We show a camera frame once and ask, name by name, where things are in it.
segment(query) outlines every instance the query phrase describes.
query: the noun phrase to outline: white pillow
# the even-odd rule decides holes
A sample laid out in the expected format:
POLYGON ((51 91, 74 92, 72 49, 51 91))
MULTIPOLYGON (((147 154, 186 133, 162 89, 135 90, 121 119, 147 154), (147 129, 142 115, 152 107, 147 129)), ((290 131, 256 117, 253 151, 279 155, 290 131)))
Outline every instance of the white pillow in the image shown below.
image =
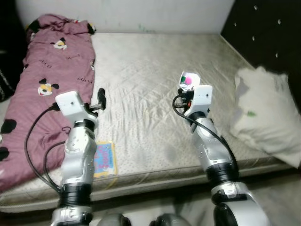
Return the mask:
POLYGON ((285 74, 259 67, 242 69, 235 76, 237 108, 232 135, 256 148, 299 167, 301 116, 291 96, 285 74))

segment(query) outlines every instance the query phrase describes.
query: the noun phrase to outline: bed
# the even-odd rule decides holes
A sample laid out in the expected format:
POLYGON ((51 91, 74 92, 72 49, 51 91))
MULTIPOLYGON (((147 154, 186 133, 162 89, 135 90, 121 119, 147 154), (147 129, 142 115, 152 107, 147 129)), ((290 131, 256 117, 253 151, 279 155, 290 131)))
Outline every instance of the bed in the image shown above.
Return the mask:
MULTIPOLYGON (((92 43, 92 104, 100 87, 107 97, 96 140, 115 144, 118 168, 115 176, 95 179, 93 201, 207 182, 189 126, 171 108, 182 71, 198 72, 203 84, 213 86, 210 116, 233 150, 242 176, 290 168, 229 133, 234 75, 249 65, 219 35, 96 33, 92 43)), ((7 103, 0 104, 1 117, 5 107, 7 103)), ((50 175, 59 183, 59 169, 50 175)), ((55 191, 34 179, 0 194, 0 211, 50 209, 57 200, 55 191)))

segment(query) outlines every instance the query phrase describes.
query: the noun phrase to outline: pink blanket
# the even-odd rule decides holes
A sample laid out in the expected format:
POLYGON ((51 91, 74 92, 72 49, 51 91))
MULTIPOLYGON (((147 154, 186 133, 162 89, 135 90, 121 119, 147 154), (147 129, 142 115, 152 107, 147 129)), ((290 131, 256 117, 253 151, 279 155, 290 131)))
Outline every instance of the pink blanket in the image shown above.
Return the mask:
MULTIPOLYGON (((0 192, 34 177, 24 154, 24 139, 56 95, 77 90, 83 101, 90 103, 95 59, 92 32, 87 21, 56 15, 41 16, 29 26, 24 71, 0 131, 0 192)), ((39 120, 28 142, 29 155, 39 172, 43 171, 45 151, 65 141, 71 126, 61 112, 51 111, 39 120)), ((63 146, 52 150, 48 168, 60 166, 63 156, 63 146)))

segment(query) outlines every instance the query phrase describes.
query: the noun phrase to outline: green mark on pillow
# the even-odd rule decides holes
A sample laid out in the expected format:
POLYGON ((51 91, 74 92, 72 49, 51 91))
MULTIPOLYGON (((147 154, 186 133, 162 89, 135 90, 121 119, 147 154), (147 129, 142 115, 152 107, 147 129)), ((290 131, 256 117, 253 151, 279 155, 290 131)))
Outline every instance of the green mark on pillow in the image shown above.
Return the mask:
POLYGON ((248 111, 248 113, 246 114, 248 117, 255 117, 256 113, 252 112, 252 111, 248 111))

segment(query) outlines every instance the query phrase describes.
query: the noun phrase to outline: black headboard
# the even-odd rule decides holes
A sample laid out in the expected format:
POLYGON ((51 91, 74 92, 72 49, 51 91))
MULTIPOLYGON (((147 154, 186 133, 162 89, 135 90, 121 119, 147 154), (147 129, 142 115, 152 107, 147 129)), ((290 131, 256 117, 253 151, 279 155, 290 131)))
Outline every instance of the black headboard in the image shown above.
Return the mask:
POLYGON ((301 110, 301 0, 236 0, 221 35, 252 66, 287 73, 301 110))

